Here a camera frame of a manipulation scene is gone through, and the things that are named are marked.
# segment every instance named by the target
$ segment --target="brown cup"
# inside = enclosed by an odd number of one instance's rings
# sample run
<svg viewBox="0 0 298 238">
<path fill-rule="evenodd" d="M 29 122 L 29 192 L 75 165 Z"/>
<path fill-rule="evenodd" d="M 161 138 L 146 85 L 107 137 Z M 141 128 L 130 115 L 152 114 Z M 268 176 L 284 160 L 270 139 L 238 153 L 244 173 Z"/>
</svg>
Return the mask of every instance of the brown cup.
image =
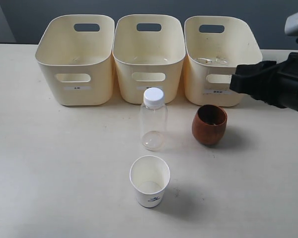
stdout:
<svg viewBox="0 0 298 238">
<path fill-rule="evenodd" d="M 214 105 L 201 106 L 192 122 L 193 136 L 204 145 L 218 143 L 226 129 L 226 112 Z"/>
</svg>

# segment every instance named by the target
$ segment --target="plastic storage bin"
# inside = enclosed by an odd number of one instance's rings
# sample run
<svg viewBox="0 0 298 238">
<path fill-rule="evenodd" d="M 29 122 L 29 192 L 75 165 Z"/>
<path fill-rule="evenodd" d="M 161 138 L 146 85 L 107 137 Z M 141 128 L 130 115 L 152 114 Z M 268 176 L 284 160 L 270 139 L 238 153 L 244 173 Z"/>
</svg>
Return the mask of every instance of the plastic storage bin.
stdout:
<svg viewBox="0 0 298 238">
<path fill-rule="evenodd" d="M 186 20 L 188 56 L 184 65 L 187 99 L 197 105 L 231 107 L 243 95 L 229 89 L 231 75 L 239 64 L 262 60 L 261 51 L 249 26 L 225 16 L 194 16 Z"/>
<path fill-rule="evenodd" d="M 141 104 L 144 91 L 157 87 L 165 102 L 177 93 L 185 42 L 182 26 L 167 15 L 129 15 L 116 27 L 113 56 L 124 100 Z"/>
<path fill-rule="evenodd" d="M 114 20 L 104 15 L 65 15 L 51 21 L 35 57 L 60 104 L 99 105 L 111 98 L 114 32 Z"/>
</svg>

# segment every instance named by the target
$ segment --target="plastic bottle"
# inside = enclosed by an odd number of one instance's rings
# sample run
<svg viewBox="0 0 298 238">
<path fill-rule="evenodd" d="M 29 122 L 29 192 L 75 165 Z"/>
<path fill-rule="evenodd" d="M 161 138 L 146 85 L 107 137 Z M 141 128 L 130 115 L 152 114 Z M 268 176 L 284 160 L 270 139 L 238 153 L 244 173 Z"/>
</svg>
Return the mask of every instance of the plastic bottle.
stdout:
<svg viewBox="0 0 298 238">
<path fill-rule="evenodd" d="M 164 145 L 167 118 L 163 91 L 159 88 L 147 89 L 140 107 L 141 142 L 146 149 L 155 151 Z"/>
</svg>

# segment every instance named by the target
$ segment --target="white table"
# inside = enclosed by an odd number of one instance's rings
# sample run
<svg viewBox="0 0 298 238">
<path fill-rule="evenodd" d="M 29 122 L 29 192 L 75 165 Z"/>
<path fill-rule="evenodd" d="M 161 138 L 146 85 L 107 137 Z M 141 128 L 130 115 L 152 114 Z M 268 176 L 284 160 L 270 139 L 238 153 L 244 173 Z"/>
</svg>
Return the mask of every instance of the white table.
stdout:
<svg viewBox="0 0 298 238">
<path fill-rule="evenodd" d="M 226 134 L 208 148 L 191 134 L 198 106 L 181 85 L 168 104 L 169 140 L 149 152 L 139 106 L 118 88 L 102 106 L 59 105 L 36 48 L 0 45 L 0 238 L 298 238 L 297 112 L 246 97 L 226 109 Z M 146 209 L 129 169 L 151 153 L 167 161 L 171 182 Z"/>
</svg>

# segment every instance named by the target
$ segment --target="white label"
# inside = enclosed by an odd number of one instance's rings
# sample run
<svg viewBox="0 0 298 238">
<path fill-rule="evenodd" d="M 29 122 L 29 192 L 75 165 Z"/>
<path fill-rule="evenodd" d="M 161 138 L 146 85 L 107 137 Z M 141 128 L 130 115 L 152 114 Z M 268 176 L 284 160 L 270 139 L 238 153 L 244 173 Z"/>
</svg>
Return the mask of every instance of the white label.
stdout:
<svg viewBox="0 0 298 238">
<path fill-rule="evenodd" d="M 232 94 L 232 92 L 226 90 L 204 89 L 203 94 Z"/>
<path fill-rule="evenodd" d="M 90 86 L 75 86 L 75 87 L 64 87 L 64 90 L 90 90 L 91 87 Z"/>
<path fill-rule="evenodd" d="M 146 89 L 149 89 L 149 88 L 159 88 L 162 90 L 162 86 L 138 86 L 137 87 L 137 90 L 143 90 L 145 91 Z"/>
</svg>

